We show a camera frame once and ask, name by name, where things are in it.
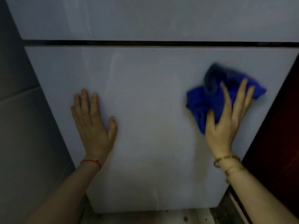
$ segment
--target tiled wall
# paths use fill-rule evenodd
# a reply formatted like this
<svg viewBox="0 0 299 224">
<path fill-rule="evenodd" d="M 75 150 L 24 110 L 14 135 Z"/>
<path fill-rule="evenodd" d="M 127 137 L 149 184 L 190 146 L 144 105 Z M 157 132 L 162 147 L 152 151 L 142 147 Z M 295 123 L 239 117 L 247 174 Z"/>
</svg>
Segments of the tiled wall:
<svg viewBox="0 0 299 224">
<path fill-rule="evenodd" d="M 0 0 L 0 220 L 20 222 L 74 170 L 4 0 Z"/>
</svg>

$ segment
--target cleaning cloth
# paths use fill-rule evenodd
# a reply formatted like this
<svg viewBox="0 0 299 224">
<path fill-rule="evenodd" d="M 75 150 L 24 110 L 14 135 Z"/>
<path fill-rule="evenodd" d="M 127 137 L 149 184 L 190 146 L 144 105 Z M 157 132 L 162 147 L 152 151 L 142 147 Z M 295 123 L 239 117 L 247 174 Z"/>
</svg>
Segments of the cleaning cloth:
<svg viewBox="0 0 299 224">
<path fill-rule="evenodd" d="M 204 84 L 187 92 L 187 108 L 193 114 L 202 134 L 205 134 L 206 114 L 209 109 L 215 112 L 215 123 L 218 123 L 224 106 L 223 90 L 220 86 L 224 82 L 233 104 L 236 99 L 241 81 L 248 78 L 246 91 L 250 86 L 255 86 L 253 98 L 257 99 L 266 88 L 245 73 L 225 68 L 219 64 L 212 64 L 204 76 Z"/>
</svg>

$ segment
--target red surface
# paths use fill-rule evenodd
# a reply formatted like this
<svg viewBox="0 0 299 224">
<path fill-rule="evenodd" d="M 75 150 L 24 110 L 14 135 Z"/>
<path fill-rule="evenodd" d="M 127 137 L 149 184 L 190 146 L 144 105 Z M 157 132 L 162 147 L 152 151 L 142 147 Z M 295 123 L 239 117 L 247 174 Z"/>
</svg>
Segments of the red surface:
<svg viewBox="0 0 299 224">
<path fill-rule="evenodd" d="M 242 163 L 299 218 L 299 58 Z"/>
</svg>

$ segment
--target hand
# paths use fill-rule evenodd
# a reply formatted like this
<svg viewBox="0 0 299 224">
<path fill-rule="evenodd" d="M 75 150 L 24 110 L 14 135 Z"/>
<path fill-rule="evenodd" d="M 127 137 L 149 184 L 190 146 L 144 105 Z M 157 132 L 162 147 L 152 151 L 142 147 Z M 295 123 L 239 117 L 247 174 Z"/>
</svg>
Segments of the hand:
<svg viewBox="0 0 299 224">
<path fill-rule="evenodd" d="M 89 98 L 86 89 L 74 95 L 74 105 L 71 106 L 73 118 L 76 123 L 86 155 L 84 159 L 99 160 L 103 165 L 113 148 L 117 133 L 117 124 L 113 116 L 109 118 L 109 131 L 105 131 L 100 117 L 99 97 L 92 94 L 89 109 Z"/>
<path fill-rule="evenodd" d="M 224 107 L 218 124 L 215 124 L 213 110 L 207 113 L 205 137 L 215 158 L 231 155 L 231 144 L 238 131 L 241 120 L 252 103 L 254 86 L 249 87 L 246 94 L 248 79 L 243 79 L 238 89 L 232 109 L 227 87 L 221 83 L 224 93 Z"/>
</svg>

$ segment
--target forearm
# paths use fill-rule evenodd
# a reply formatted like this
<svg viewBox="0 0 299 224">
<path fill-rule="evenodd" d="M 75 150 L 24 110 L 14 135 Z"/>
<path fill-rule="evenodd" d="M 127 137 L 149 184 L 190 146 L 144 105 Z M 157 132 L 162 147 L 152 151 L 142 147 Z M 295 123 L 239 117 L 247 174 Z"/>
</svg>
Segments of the forearm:
<svg viewBox="0 0 299 224">
<path fill-rule="evenodd" d="M 25 223 L 69 223 L 73 219 L 87 187 L 98 171 L 99 166 L 96 163 L 81 163 Z"/>
<path fill-rule="evenodd" d="M 223 170 L 229 170 L 228 180 L 254 224 L 299 223 L 251 173 L 240 169 L 240 162 L 228 159 L 223 160 L 220 165 Z"/>
</svg>

